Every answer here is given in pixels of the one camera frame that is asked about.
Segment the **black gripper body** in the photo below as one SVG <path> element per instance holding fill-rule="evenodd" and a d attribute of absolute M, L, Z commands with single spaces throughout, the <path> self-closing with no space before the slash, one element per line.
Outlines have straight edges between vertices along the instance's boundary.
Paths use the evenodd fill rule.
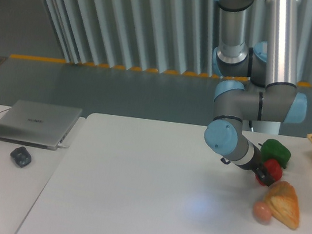
<path fill-rule="evenodd" d="M 220 158 L 220 160 L 225 165 L 233 163 L 241 169 L 250 170 L 253 172 L 261 171 L 264 169 L 263 163 L 261 161 L 260 150 L 255 146 L 248 146 L 246 154 L 243 156 L 243 158 L 239 160 L 230 161 L 225 157 Z"/>

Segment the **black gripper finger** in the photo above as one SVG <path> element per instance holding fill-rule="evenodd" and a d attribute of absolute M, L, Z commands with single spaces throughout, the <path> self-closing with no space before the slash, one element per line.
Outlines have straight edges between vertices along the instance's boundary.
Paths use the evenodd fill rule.
<path fill-rule="evenodd" d="M 273 185 L 276 181 L 265 168 L 256 169 L 255 177 L 261 185 L 268 187 Z"/>

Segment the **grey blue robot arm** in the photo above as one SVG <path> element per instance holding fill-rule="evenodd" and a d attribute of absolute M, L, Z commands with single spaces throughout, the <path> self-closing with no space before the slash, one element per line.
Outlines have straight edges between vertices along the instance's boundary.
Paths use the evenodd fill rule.
<path fill-rule="evenodd" d="M 213 0 L 220 8 L 219 45 L 213 71 L 223 77 L 214 94 L 207 145 L 224 163 L 253 171 L 266 186 L 274 178 L 255 144 L 243 136 L 243 122 L 303 122 L 307 98 L 297 91 L 296 38 L 300 0 L 264 0 L 269 9 L 267 57 L 245 42 L 247 13 L 256 0 Z"/>

